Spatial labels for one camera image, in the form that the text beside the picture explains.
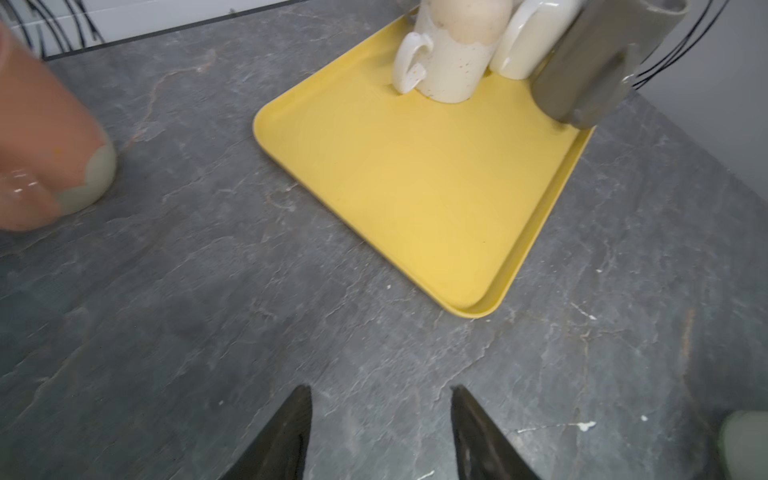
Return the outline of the peach mug cream base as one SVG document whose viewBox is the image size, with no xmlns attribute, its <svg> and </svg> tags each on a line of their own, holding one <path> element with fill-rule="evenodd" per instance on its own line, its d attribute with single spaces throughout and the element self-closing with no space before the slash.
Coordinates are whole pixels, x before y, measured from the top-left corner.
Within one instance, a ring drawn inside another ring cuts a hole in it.
<svg viewBox="0 0 768 480">
<path fill-rule="evenodd" d="M 98 201 L 117 170 L 98 120 L 1 27 L 1 228 L 30 231 Z"/>
</svg>

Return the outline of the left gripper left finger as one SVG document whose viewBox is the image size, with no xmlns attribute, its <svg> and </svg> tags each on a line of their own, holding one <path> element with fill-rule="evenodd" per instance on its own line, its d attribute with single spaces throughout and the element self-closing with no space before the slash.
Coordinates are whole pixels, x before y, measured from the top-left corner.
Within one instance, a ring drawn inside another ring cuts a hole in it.
<svg viewBox="0 0 768 480">
<path fill-rule="evenodd" d="M 299 385 L 221 479 L 302 479 L 311 423 L 311 387 Z"/>
</svg>

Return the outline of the large grey mug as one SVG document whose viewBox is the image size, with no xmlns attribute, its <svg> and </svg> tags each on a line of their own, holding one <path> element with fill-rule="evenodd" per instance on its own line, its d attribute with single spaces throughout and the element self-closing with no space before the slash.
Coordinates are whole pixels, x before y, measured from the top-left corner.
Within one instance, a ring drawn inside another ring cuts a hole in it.
<svg viewBox="0 0 768 480">
<path fill-rule="evenodd" d="M 578 129 L 595 126 L 631 90 L 639 67 L 690 9 L 688 1 L 590 1 L 533 80 L 538 108 Z"/>
</svg>

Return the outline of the yellow plastic tray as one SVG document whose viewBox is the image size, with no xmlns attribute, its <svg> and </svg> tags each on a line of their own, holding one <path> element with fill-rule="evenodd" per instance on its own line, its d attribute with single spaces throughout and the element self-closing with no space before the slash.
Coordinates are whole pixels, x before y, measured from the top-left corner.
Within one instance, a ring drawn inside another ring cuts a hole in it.
<svg viewBox="0 0 768 480">
<path fill-rule="evenodd" d="M 401 95 L 391 76 L 408 16 L 256 114 L 259 146 L 442 308 L 504 299 L 591 138 L 487 74 L 471 99 Z"/>
</svg>

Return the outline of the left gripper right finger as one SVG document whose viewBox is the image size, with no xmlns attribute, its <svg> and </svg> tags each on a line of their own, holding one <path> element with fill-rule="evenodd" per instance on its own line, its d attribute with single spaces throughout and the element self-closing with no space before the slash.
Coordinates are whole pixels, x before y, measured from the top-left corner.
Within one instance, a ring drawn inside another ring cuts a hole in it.
<svg viewBox="0 0 768 480">
<path fill-rule="evenodd" d="M 540 479 L 464 385 L 452 388 L 451 424 L 460 480 Z"/>
</svg>

